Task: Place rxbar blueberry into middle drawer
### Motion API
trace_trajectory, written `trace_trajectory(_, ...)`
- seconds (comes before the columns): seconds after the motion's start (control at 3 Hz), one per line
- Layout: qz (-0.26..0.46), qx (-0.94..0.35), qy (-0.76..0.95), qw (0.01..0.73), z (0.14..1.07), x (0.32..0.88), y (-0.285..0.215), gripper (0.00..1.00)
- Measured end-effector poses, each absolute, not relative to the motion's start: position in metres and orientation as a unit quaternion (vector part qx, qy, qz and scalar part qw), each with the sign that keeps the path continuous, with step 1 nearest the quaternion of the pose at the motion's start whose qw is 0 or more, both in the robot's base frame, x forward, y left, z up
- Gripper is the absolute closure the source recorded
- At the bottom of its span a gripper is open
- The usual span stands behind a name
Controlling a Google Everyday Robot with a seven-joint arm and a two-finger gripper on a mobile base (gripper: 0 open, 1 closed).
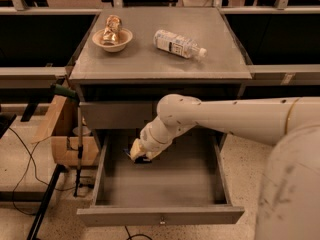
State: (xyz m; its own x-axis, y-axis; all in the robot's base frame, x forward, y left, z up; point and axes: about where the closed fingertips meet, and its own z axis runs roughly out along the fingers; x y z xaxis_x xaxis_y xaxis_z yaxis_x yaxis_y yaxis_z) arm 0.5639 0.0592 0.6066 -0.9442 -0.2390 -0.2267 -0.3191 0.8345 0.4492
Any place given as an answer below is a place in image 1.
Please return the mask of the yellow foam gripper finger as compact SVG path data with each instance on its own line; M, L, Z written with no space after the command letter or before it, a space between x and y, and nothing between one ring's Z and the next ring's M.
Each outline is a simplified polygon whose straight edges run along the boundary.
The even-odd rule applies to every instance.
M136 138L132 144L129 155L132 161L135 161L137 158L142 157L146 154L146 151L143 148L143 145L140 143L140 140Z
M157 152L152 152L152 151L148 151L146 153L146 157L148 160L153 160L155 157L157 157L160 154L160 151Z

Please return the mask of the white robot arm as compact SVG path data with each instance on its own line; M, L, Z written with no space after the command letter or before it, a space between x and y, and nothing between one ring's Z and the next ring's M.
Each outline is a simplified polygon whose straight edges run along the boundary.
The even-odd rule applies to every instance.
M255 240L320 240L320 98L202 101L170 94L130 158L153 159L195 126L272 145L261 178Z

